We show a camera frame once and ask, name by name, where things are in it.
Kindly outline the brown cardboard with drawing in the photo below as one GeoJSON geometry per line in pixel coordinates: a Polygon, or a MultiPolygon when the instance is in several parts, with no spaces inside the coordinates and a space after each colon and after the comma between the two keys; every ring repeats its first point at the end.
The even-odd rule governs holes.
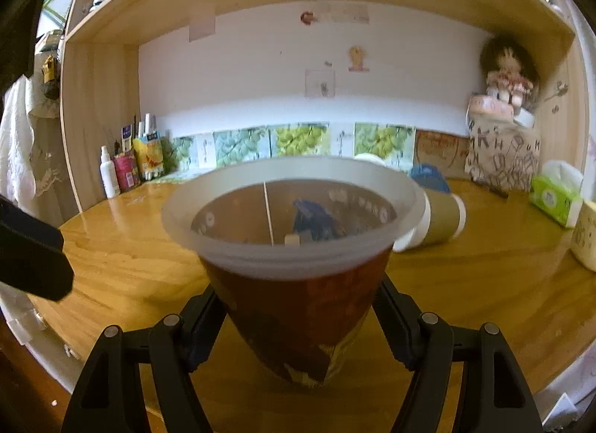
{"type": "Polygon", "coordinates": [[[468,149],[468,137],[416,130],[413,162],[434,166],[448,179],[470,180],[465,171],[468,149]]]}

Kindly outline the green tissue pack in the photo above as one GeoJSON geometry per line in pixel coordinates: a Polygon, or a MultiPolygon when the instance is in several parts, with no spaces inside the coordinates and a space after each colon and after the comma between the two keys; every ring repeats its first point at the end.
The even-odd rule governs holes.
{"type": "Polygon", "coordinates": [[[529,201],[564,228],[573,228],[583,199],[583,174],[565,161],[550,160],[531,179],[529,201]]]}

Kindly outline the beige printed fabric bag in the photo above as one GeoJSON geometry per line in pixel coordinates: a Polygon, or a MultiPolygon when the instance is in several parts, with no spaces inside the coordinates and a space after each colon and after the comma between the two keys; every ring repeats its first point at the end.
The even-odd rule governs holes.
{"type": "Polygon", "coordinates": [[[504,192],[530,190],[542,149],[535,130],[487,114],[472,113],[469,139],[465,171],[473,181],[504,192]]]}

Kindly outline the dark pen on desk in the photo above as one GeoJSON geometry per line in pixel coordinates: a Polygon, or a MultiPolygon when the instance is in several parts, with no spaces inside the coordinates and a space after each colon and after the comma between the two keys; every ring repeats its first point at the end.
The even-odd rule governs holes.
{"type": "Polygon", "coordinates": [[[475,184],[476,186],[479,186],[482,189],[488,190],[489,192],[491,192],[492,194],[502,198],[502,199],[507,199],[509,197],[509,194],[506,191],[503,191],[493,185],[490,185],[488,183],[479,181],[477,179],[471,178],[471,182],[473,184],[475,184]]]}

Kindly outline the cream ceramic mug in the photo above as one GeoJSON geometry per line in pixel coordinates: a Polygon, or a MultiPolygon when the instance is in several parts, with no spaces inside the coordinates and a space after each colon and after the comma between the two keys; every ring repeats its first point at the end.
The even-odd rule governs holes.
{"type": "Polygon", "coordinates": [[[596,272],[596,204],[585,200],[573,231],[571,253],[581,265],[596,272]]]}

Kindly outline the pink tube container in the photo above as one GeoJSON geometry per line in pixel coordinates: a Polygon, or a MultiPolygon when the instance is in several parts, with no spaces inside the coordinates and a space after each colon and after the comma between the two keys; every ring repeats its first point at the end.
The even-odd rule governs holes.
{"type": "Polygon", "coordinates": [[[113,158],[113,163],[121,192],[132,190],[140,184],[139,168],[133,151],[119,154],[113,158]]]}

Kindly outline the plain white paper cup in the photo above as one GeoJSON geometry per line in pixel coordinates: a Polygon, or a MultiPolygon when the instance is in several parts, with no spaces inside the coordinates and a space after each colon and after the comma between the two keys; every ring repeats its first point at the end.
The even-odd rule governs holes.
{"type": "Polygon", "coordinates": [[[384,162],[383,159],[381,159],[380,157],[374,155],[374,154],[370,154],[370,153],[362,153],[362,154],[358,154],[355,156],[355,159],[358,161],[364,161],[364,162],[368,162],[368,163],[373,163],[382,167],[385,167],[386,164],[384,162]]]}

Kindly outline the white spray bottle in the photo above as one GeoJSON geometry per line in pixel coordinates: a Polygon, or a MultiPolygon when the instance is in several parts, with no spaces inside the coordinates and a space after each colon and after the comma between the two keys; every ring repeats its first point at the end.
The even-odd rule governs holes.
{"type": "Polygon", "coordinates": [[[116,170],[106,146],[101,147],[100,175],[106,197],[112,199],[120,194],[116,170]]]}

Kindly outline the pink small box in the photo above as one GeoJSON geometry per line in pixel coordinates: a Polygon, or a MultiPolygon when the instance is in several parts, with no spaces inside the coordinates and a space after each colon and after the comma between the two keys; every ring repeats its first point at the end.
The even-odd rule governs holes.
{"type": "Polygon", "coordinates": [[[509,103],[488,95],[472,95],[469,100],[468,111],[471,114],[509,122],[514,117],[513,107],[509,103]]]}

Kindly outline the red printed plastic cup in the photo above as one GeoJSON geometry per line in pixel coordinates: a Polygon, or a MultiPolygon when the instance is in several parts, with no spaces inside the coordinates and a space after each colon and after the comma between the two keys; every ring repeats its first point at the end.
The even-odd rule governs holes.
{"type": "Polygon", "coordinates": [[[179,187],[163,227],[194,251],[241,337],[291,383],[342,367],[395,241],[421,221],[422,189],[367,161],[251,161],[179,187]]]}

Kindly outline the curly-haired rag doll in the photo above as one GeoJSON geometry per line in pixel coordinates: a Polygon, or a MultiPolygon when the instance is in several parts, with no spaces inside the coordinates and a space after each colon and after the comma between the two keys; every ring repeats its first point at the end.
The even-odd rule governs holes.
{"type": "Polygon", "coordinates": [[[527,108],[538,92],[539,76],[528,51],[511,37],[497,36],[486,40],[480,66],[485,78],[486,94],[509,104],[514,113],[527,108]]]}

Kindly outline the wooden bookshelf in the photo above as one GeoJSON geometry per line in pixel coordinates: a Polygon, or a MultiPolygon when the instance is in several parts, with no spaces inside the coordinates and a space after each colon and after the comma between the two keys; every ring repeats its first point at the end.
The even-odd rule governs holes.
{"type": "MultiPolygon", "coordinates": [[[[61,129],[76,204],[104,197],[98,152],[139,111],[139,47],[177,30],[201,9],[217,15],[298,0],[74,0],[61,64],[61,129]]],[[[582,167],[589,133],[587,71],[570,7],[545,0],[363,0],[446,16],[514,36],[540,75],[542,158],[582,167]]]]}

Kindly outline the brown sleeve paper cup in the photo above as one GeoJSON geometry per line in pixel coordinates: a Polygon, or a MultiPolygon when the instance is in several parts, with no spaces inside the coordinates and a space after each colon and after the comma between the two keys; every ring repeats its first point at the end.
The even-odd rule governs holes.
{"type": "Polygon", "coordinates": [[[423,189],[423,192],[425,208],[421,221],[394,242],[394,252],[451,241],[465,228],[467,210],[460,196],[431,189],[423,189]]]}

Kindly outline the green grape printed box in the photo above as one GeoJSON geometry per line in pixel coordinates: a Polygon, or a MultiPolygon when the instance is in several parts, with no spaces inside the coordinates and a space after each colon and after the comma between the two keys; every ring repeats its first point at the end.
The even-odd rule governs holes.
{"type": "Polygon", "coordinates": [[[169,181],[244,162],[295,156],[374,154],[398,171],[413,167],[416,129],[368,122],[298,122],[162,138],[169,181]]]}

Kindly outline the blue plastic cup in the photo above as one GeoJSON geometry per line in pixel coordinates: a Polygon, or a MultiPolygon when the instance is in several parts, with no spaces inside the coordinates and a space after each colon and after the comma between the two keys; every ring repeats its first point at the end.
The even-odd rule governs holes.
{"type": "Polygon", "coordinates": [[[422,188],[451,194],[446,178],[433,165],[415,164],[409,171],[409,177],[422,188]]]}

